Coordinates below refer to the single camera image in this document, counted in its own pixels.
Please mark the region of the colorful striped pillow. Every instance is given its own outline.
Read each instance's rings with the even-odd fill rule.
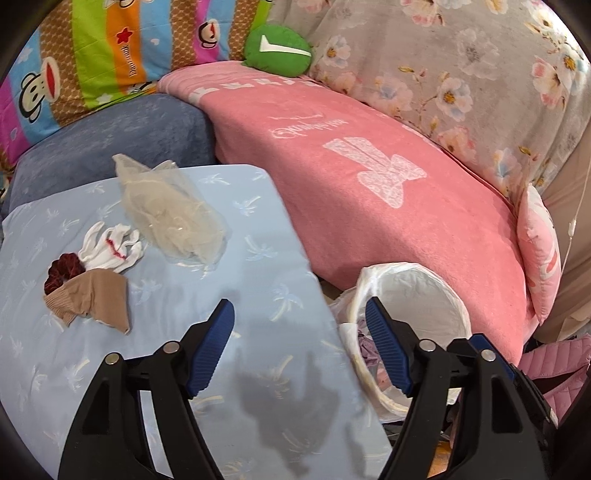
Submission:
[[[152,92],[166,73],[240,60],[267,0],[63,0],[0,86],[0,169],[61,127]]]

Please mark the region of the plastic bag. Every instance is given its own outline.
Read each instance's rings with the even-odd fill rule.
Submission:
[[[222,252],[222,218],[199,196],[176,163],[150,168],[127,155],[113,156],[121,182],[121,202],[135,227],[174,259],[211,265]]]
[[[370,371],[359,347],[358,330],[371,338],[365,326],[365,304],[371,297],[378,297],[390,316],[407,322],[419,338],[429,338],[443,348],[454,338],[471,337],[470,317],[452,288],[437,274],[416,263],[364,268],[357,286],[343,292],[330,305],[345,350],[380,421],[404,420],[411,399],[392,385],[381,359]],[[447,402],[455,403],[458,395],[458,388],[450,389]]]

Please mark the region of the red star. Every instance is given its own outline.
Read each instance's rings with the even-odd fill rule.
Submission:
[[[133,32],[130,32],[128,28],[125,27],[123,30],[117,33],[117,45],[119,45],[120,43],[127,43],[129,41],[130,36],[133,34]]]

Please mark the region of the pink blanket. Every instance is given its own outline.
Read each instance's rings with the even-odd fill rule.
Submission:
[[[515,218],[429,140],[309,80],[233,61],[178,70],[158,88],[209,115],[222,162],[269,172],[315,273],[346,289],[362,267],[420,263],[462,298],[474,332],[519,361],[537,322]]]

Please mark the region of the white bow print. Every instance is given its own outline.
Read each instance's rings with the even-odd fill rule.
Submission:
[[[378,150],[367,138],[336,138],[323,145],[333,152],[347,157],[369,171],[361,171],[357,179],[392,208],[400,208],[404,200],[402,184],[405,180],[427,177],[427,173],[400,155],[386,154]]]

